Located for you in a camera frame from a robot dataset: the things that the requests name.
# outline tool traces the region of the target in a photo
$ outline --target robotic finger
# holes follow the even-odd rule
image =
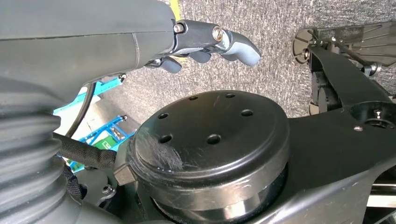
[[[181,65],[175,60],[170,60],[169,56],[191,57],[199,63],[206,63],[212,53],[218,53],[228,61],[239,60],[246,65],[255,65],[261,58],[259,49],[247,37],[222,29],[217,24],[180,20],[174,25],[173,30],[175,39],[172,50],[159,55],[159,59],[149,61],[146,67],[161,67],[175,73],[178,71],[176,68],[181,68]],[[161,60],[167,62],[167,68]]]

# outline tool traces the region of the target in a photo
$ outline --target yellow object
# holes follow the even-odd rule
[[[175,14],[176,21],[180,20],[180,10],[179,10],[179,1],[178,0],[170,0],[170,8]]]

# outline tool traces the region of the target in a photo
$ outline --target blue metal frame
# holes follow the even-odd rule
[[[127,134],[125,131],[123,131],[118,124],[120,122],[124,121],[124,118],[122,116],[117,116],[115,119],[113,119],[112,121],[108,122],[107,124],[103,125],[102,127],[98,128],[97,130],[93,131],[92,133],[90,133],[89,135],[81,138],[79,141],[87,143],[88,145],[92,145],[95,140],[99,137],[99,135],[103,132],[107,132],[109,135],[111,135],[114,140],[117,142],[117,144],[115,144],[114,146],[112,146],[110,149],[114,150],[114,151],[118,151],[118,146],[122,143],[125,142],[128,138],[132,137],[135,135],[135,132],[132,132],[131,134]],[[124,138],[120,139],[118,136],[116,136],[113,131],[112,128],[117,129],[117,131],[119,131]],[[69,166],[73,167],[77,162],[72,161]],[[73,170],[73,173],[76,173],[78,171],[83,170],[84,167],[80,167],[76,170]]]
[[[101,81],[97,81],[96,82],[95,91],[93,92],[93,95],[97,96],[99,94],[102,94],[102,93],[106,92],[107,90],[110,90],[110,89],[112,89],[114,87],[117,87],[117,86],[121,85],[121,83],[122,83],[121,79],[118,78],[118,77],[113,79],[113,80],[111,80],[111,81],[105,82],[105,83],[101,82]],[[65,109],[67,109],[67,108],[69,108],[71,106],[74,106],[76,104],[82,103],[84,101],[84,99],[85,99],[85,96],[86,96],[86,92],[79,94],[73,100],[73,102],[69,103],[68,105],[66,105],[64,107],[61,107],[61,108],[58,108],[58,109],[54,110],[54,114],[59,112],[59,111],[65,110]]]

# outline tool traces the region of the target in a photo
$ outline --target carpeted floor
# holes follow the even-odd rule
[[[206,64],[192,59],[182,71],[140,69],[104,94],[137,122],[188,95],[221,89],[249,91],[276,101],[289,117],[307,115],[311,75],[294,61],[295,33],[307,26],[333,27],[396,20],[396,0],[179,0],[184,19],[217,23],[249,37],[262,51],[255,67],[214,56]],[[396,68],[377,78],[396,93]]]

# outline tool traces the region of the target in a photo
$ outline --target bolt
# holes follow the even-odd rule
[[[310,52],[308,49],[304,49],[304,59],[308,59],[310,57]]]
[[[111,185],[106,185],[106,186],[104,186],[103,187],[103,189],[102,189],[102,193],[103,194],[108,194],[108,193],[110,193],[110,192],[112,192],[113,191],[113,188],[112,188],[112,186]]]
[[[219,26],[215,26],[212,31],[212,35],[214,40],[221,41],[223,40],[223,30]]]
[[[374,110],[374,113],[377,115],[377,119],[381,119],[381,110]]]
[[[176,34],[180,34],[180,33],[184,32],[184,26],[182,24],[178,23],[175,26],[173,26],[173,31]]]
[[[361,126],[355,126],[355,127],[354,127],[354,130],[357,131],[357,132],[362,132],[362,131],[363,131],[363,127],[361,127]]]

